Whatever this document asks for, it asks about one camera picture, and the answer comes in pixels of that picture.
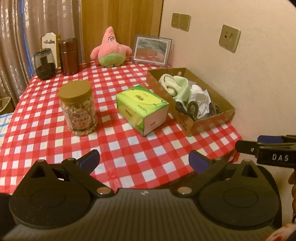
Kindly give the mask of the person's right hand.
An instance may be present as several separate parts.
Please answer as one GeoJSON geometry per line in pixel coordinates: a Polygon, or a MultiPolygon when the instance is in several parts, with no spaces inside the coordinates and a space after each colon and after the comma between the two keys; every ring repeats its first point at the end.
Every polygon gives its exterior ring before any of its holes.
{"type": "Polygon", "coordinates": [[[295,216],[296,216],[296,170],[292,172],[288,179],[288,183],[292,185],[292,209],[293,209],[293,218],[292,223],[295,223],[295,216]]]}

